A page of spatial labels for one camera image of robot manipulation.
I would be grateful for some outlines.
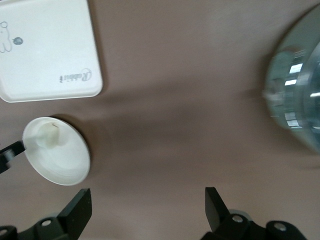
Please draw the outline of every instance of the metal bolt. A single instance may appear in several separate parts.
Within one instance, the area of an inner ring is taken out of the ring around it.
[[[242,217],[238,216],[238,215],[234,215],[232,218],[233,221],[235,221],[236,223],[242,223],[244,220],[242,219]]]
[[[8,232],[7,229],[2,229],[2,230],[0,230],[0,236],[5,235],[7,232]]]
[[[283,225],[282,223],[280,223],[280,222],[276,222],[276,223],[274,224],[274,227],[275,227],[276,229],[278,229],[279,231],[282,231],[282,232],[284,232],[284,231],[287,230],[287,227],[286,227],[285,225]]]
[[[45,221],[43,221],[42,223],[41,223],[41,226],[42,227],[46,227],[46,226],[48,226],[48,225],[50,225],[51,224],[51,220],[45,220]]]

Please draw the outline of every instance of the white plate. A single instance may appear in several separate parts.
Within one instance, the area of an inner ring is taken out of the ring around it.
[[[47,180],[71,186],[87,177],[88,146],[68,123],[53,117],[36,118],[25,127],[22,141],[28,161]]]
[[[0,1],[0,97],[93,97],[103,86],[87,0]]]

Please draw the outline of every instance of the tabletop surface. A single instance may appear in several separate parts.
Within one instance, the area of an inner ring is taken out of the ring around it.
[[[24,154],[0,175],[0,226],[19,231],[91,188],[81,240],[199,240],[205,187],[265,226],[320,236],[320,156],[270,118],[265,75],[285,33],[318,0],[90,0],[98,96],[0,101],[0,144],[38,117],[77,128],[91,151],[82,183],[41,177]]]

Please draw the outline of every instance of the white tray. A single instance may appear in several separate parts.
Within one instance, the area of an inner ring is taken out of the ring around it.
[[[103,86],[87,0],[0,1],[0,97],[93,97]]]

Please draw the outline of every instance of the small round white dish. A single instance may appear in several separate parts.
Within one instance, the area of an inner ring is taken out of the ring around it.
[[[82,135],[70,124],[53,117],[32,120],[24,129],[25,155],[47,180],[72,186],[90,170],[90,153]]]

